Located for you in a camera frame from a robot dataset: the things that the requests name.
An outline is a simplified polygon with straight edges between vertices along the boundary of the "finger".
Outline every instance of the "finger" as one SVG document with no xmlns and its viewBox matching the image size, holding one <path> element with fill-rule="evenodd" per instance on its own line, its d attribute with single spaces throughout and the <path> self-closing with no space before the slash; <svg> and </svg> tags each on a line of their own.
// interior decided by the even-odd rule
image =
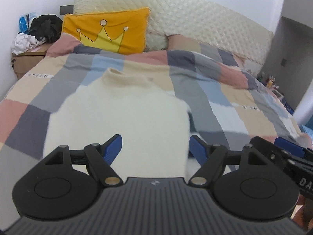
<svg viewBox="0 0 313 235">
<path fill-rule="evenodd" d="M 306 203 L 306 198 L 300 194 L 297 205 L 304 205 Z"/>
<path fill-rule="evenodd" d="M 304 228 L 305 222 L 304 222 L 304 217 L 303 217 L 303 211 L 304 211 L 304 206 L 302 206 L 298 212 L 295 214 L 294 218 L 292 219 L 294 222 L 296 222 L 298 225 Z"/>
<path fill-rule="evenodd" d="M 313 228 L 313 219 L 311 219 L 311 221 L 309 222 L 308 228 L 309 230 Z"/>
</svg>

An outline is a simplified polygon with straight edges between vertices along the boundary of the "patchwork blanket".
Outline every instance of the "patchwork blanket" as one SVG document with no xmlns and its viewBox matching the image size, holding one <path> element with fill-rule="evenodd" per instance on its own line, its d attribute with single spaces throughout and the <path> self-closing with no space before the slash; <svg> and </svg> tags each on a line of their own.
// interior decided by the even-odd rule
<svg viewBox="0 0 313 235">
<path fill-rule="evenodd" d="M 312 147 L 275 95 L 231 53 L 219 54 L 222 62 L 183 50 L 120 55 L 84 46 L 64 34 L 0 104 L 0 169 L 6 170 L 0 175 L 1 227 L 18 215 L 11 199 L 15 182 L 43 158 L 50 115 L 107 68 L 143 74 L 184 100 L 192 112 L 191 132 L 208 144 L 240 151 L 254 136 L 271 142 L 281 136 Z"/>
</svg>

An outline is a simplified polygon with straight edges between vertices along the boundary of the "wooden nightstand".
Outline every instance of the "wooden nightstand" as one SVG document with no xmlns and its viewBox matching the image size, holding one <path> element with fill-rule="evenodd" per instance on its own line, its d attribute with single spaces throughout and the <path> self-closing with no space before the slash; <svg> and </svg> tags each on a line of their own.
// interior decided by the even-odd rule
<svg viewBox="0 0 313 235">
<path fill-rule="evenodd" d="M 35 67 L 46 55 L 52 43 L 44 43 L 22 54 L 12 55 L 12 67 L 18 79 L 23 77 L 31 68 Z"/>
</svg>

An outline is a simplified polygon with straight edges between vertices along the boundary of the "quilted headboard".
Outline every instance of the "quilted headboard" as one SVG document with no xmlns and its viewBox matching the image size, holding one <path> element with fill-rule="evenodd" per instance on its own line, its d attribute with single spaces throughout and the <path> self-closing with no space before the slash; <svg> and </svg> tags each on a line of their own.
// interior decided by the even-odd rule
<svg viewBox="0 0 313 235">
<path fill-rule="evenodd" d="M 273 33 L 245 16 L 206 0 L 75 0 L 74 14 L 149 7 L 146 50 L 165 49 L 182 34 L 264 64 Z"/>
</svg>

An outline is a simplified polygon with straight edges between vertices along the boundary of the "triangular cutout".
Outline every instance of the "triangular cutout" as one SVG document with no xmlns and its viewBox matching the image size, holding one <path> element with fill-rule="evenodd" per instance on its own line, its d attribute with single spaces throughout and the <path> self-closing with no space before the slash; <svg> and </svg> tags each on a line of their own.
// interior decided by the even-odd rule
<svg viewBox="0 0 313 235">
<path fill-rule="evenodd" d="M 249 165 L 266 165 L 266 163 L 253 152 L 249 153 L 248 164 Z"/>
<path fill-rule="evenodd" d="M 46 162 L 46 165 L 56 165 L 63 164 L 63 152 L 57 152 L 49 161 Z"/>
</svg>

